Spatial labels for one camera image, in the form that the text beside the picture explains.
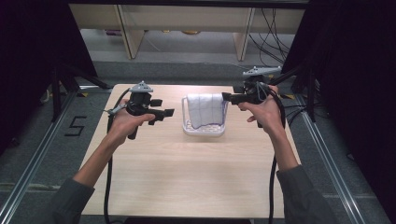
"gray floor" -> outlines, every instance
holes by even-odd
[[[246,59],[238,62],[233,35],[226,33],[201,32],[198,35],[185,35],[179,31],[170,33],[147,31],[137,57],[133,60],[127,58],[120,36],[106,35],[102,30],[81,30],[81,33],[99,77],[108,84],[136,83],[145,79],[147,83],[153,84],[233,85],[242,80],[242,72],[251,69],[254,65],[263,66],[262,62],[282,65],[269,56],[260,55],[251,40],[248,43]],[[252,36],[261,43],[257,34]],[[285,45],[291,45],[293,35],[279,37]],[[280,57],[275,49],[269,50]],[[291,93],[291,83],[292,78],[280,84],[281,93]],[[10,223],[28,223],[30,217],[53,195],[54,189],[48,190],[48,186],[56,189],[78,169],[102,113],[100,108],[105,106],[108,95],[108,92],[90,93],[87,97],[78,97],[74,100],[51,148],[32,180],[33,185],[27,190]],[[297,105],[295,100],[283,102],[284,105]],[[295,108],[288,108],[287,113],[293,110]],[[317,107],[316,113],[319,130],[365,223],[390,223],[359,168],[347,158],[347,148],[325,108]],[[75,116],[87,117],[80,121],[81,125],[85,126],[84,132],[79,137],[66,137],[64,136],[66,133],[75,131],[69,128]],[[21,133],[23,139],[21,145],[10,148],[0,158],[0,202],[6,201],[12,185],[18,182],[50,126],[50,119],[49,102],[39,107],[32,116],[25,131]],[[339,222],[356,223],[347,214],[302,116],[297,116],[290,128],[303,166],[315,187],[323,193],[332,206]],[[101,216],[83,216],[81,220],[81,223],[100,222],[104,222]],[[255,223],[264,222],[263,219],[255,220]],[[276,223],[284,223],[284,221],[280,219]]]

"gray sleeve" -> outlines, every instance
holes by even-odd
[[[66,179],[50,203],[41,213],[36,214],[31,223],[79,223],[82,210],[93,192],[93,188],[84,186],[72,178]]]
[[[314,188],[303,166],[276,175],[283,191],[286,223],[337,223],[332,209]]]

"black panel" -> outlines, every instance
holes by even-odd
[[[51,64],[73,65],[97,77],[73,14],[64,0],[16,0],[14,8],[32,43],[40,47],[40,52]]]
[[[18,135],[50,84],[51,67],[12,8],[9,2],[0,6],[0,155]]]
[[[395,10],[395,4],[386,1],[350,9],[320,82],[331,116],[392,223],[396,223],[396,17],[390,12]]]

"person's hand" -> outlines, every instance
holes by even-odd
[[[278,88],[276,86],[270,86],[270,88],[277,93]],[[257,120],[269,134],[279,128],[283,129],[279,107],[271,95],[259,105],[244,102],[238,104],[238,107],[242,110],[249,110],[253,114],[247,119],[247,122]]]
[[[121,100],[120,104],[126,104],[128,100]],[[132,134],[137,126],[140,126],[145,121],[155,119],[153,114],[144,114],[141,116],[132,116],[126,109],[120,110],[113,119],[110,131],[107,136],[110,137],[111,142],[117,146],[123,144],[128,135]]]

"white plastic basket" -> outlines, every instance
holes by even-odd
[[[223,108],[223,120],[224,122],[219,124],[207,124],[203,125],[197,129],[194,129],[191,125],[190,118],[188,117],[188,109],[186,109],[185,102],[187,97],[183,97],[181,99],[182,111],[183,111],[183,131],[188,135],[194,136],[209,136],[209,137],[219,137],[224,134],[225,131],[225,118],[227,115],[227,107],[228,102],[224,105]]]

